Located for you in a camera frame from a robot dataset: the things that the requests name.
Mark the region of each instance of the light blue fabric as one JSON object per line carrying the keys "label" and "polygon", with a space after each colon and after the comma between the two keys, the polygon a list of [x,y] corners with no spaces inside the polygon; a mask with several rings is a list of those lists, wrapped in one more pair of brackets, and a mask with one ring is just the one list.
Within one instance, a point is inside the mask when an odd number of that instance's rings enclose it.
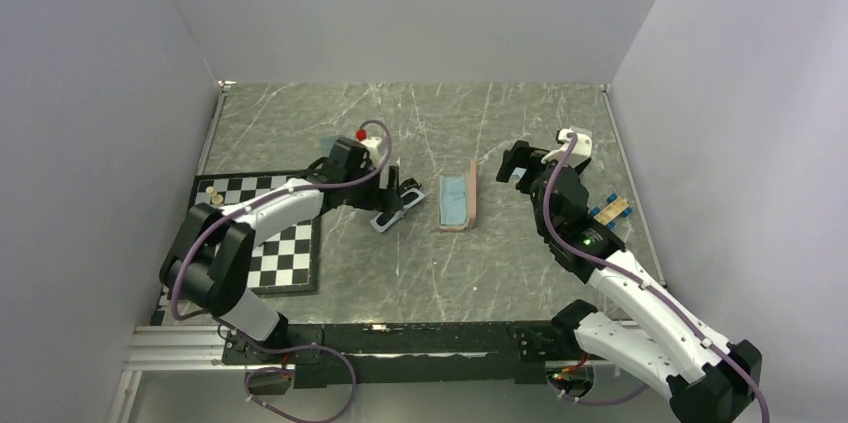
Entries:
{"label": "light blue fabric", "polygon": [[462,226],[468,220],[468,200],[464,176],[439,176],[439,222],[442,226]]}

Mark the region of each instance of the chessboard border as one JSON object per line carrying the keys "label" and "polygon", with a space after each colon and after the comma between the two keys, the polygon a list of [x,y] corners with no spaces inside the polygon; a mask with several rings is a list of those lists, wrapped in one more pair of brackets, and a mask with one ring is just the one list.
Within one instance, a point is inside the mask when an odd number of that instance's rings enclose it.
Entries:
{"label": "chessboard border", "polygon": [[[209,173],[204,175],[195,175],[191,185],[191,192],[188,196],[189,208],[194,206],[195,195],[199,188],[200,182],[203,180],[220,180],[224,178],[258,178],[261,176],[291,176],[302,174],[303,170],[275,170],[275,171],[252,171],[247,173]],[[297,294],[308,295],[318,291],[318,273],[321,256],[321,217],[312,219],[312,235],[309,242],[309,263],[312,273],[310,274],[309,283],[305,285],[288,285],[266,288],[251,288],[257,295],[285,295]]]}

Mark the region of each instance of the checkered board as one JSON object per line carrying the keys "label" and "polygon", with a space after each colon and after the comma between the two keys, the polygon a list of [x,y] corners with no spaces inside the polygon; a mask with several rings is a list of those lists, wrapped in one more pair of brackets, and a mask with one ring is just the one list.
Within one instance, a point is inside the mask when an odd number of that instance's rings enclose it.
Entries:
{"label": "checkered board", "polygon": [[[189,208],[210,202],[206,193],[212,187],[224,197],[224,205],[247,201],[283,185],[293,172],[235,173],[195,177]],[[265,240],[253,249],[247,286],[256,294],[310,292],[317,289],[318,250],[321,245],[321,219],[302,221]],[[163,290],[151,319],[161,324],[168,296]]]}

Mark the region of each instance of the robotic arm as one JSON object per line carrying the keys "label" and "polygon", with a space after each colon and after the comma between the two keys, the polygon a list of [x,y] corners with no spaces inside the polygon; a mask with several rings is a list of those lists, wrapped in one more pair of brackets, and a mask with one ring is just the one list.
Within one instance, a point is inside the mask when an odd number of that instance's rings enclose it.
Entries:
{"label": "robotic arm", "polygon": [[[286,317],[247,288],[251,250],[285,228],[342,205],[390,214],[401,210],[397,166],[388,166],[385,188],[380,187],[379,175],[361,184],[339,187],[375,171],[387,150],[386,142],[379,137],[361,141],[341,137],[329,156],[289,178],[271,192],[273,195],[223,208],[204,203],[193,206],[162,264],[159,279],[173,289],[189,248],[213,223],[229,216],[231,219],[215,230],[191,259],[181,294],[265,348],[289,346]],[[336,187],[292,191],[316,184]]]}
{"label": "robotic arm", "polygon": [[[680,421],[733,421],[754,395],[727,360],[757,383],[759,350],[747,340],[732,344],[698,320],[645,271],[610,228],[589,215],[588,191],[580,183],[580,174],[591,159],[591,135],[572,128],[560,131],[557,140],[562,148],[550,152],[516,142],[504,152],[497,179],[506,182],[516,168],[525,170],[516,188],[530,195],[537,232],[556,261],[613,300],[649,338],[582,300],[560,311],[551,320],[553,326],[571,345],[619,365],[669,399]],[[569,250],[551,235],[544,211],[545,190],[555,175],[554,160],[565,157],[575,167],[562,167],[553,181],[548,216],[558,238],[572,247]]]}

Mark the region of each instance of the table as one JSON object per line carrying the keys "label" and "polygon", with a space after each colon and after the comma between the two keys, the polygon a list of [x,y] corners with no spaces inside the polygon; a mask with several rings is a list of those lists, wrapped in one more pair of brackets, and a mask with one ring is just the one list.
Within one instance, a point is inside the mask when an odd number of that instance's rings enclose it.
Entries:
{"label": "table", "polygon": [[[555,132],[572,125],[593,133],[593,159],[582,177],[590,207],[603,207],[610,193],[633,202],[633,214],[615,231],[661,280],[598,85],[234,84],[203,172],[303,168],[321,156],[322,136],[352,137],[371,118],[392,130],[401,180],[415,178],[428,198],[384,234],[369,224],[370,212],[324,215],[318,292],[265,297],[290,321],[546,320],[577,298],[625,317],[556,264],[536,234],[529,197],[495,181],[503,150],[516,140],[553,148]],[[471,158],[478,162],[477,224],[439,231],[437,176],[467,170]],[[170,315],[165,324],[173,324]]]}

